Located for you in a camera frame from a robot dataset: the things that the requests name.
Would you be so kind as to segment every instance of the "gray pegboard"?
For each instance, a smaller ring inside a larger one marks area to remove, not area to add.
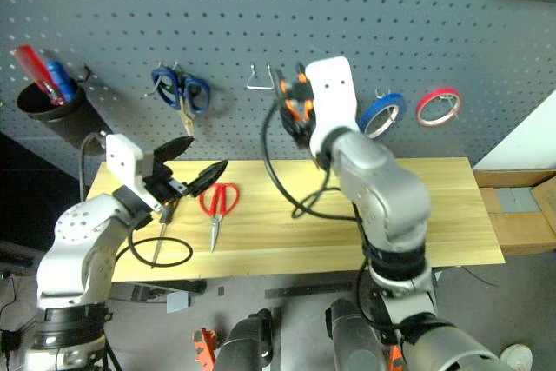
[[[293,76],[296,61],[343,54],[361,111],[377,87],[406,98],[407,113],[382,140],[397,156],[477,162],[556,86],[553,1],[0,0],[0,129],[75,174],[76,152],[15,105],[29,80],[9,51],[30,43],[73,76],[87,63],[95,73],[90,101],[114,131],[150,147],[183,133],[170,107],[143,97],[156,62],[178,61],[214,89],[183,158],[260,158],[272,96],[245,90],[250,62],[261,76],[266,61]],[[422,128],[415,105],[441,85],[461,93],[460,117]],[[273,126],[273,156],[307,157],[277,121]]]

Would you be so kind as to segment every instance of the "floor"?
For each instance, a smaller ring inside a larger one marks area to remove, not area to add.
[[[499,354],[521,342],[533,351],[533,370],[553,369],[556,351],[556,252],[507,257],[506,265],[450,268],[438,280],[440,315],[454,322]],[[225,337],[233,325],[260,308],[271,308],[280,320],[280,354],[271,371],[333,371],[333,347],[328,339],[324,311],[348,291],[353,272],[318,275],[274,275],[214,279],[203,295],[193,296],[191,306],[167,314],[163,299],[149,304],[110,300],[114,319],[106,325],[123,369],[150,371],[200,370],[194,363],[191,333],[205,327]],[[18,300],[2,315],[2,328],[17,328],[34,312],[36,284],[33,277],[16,279]],[[0,302],[11,300],[11,284],[0,282]],[[281,296],[269,289],[295,288],[311,295]],[[115,284],[112,297],[129,296],[129,284]],[[12,359],[10,370],[18,368]]]

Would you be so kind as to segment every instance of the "blue scissors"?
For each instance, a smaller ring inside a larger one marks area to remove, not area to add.
[[[210,86],[200,78],[181,76],[169,67],[158,67],[150,75],[162,100],[177,110],[188,136],[194,136],[195,116],[209,109]]]

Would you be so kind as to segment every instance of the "black cup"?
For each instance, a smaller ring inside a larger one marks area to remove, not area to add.
[[[103,130],[110,132],[106,122],[90,104],[82,88],[78,88],[71,102],[55,106],[36,84],[32,83],[19,94],[17,107],[28,117],[39,121],[65,142],[79,149],[85,136],[90,132]],[[96,141],[87,147],[87,154],[95,156],[104,153]]]

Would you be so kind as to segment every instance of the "red scissors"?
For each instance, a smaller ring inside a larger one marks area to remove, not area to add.
[[[210,201],[210,209],[205,206],[205,191],[199,195],[199,204],[201,204],[201,209],[207,215],[210,216],[210,222],[212,224],[212,233],[210,238],[210,252],[215,251],[216,239],[218,239],[218,232],[220,231],[220,222],[222,218],[227,215],[235,205],[240,201],[240,190],[236,184],[232,182],[217,182],[213,184],[210,188],[215,188],[215,193]],[[230,205],[226,205],[226,189],[230,188],[235,192],[234,202]]]

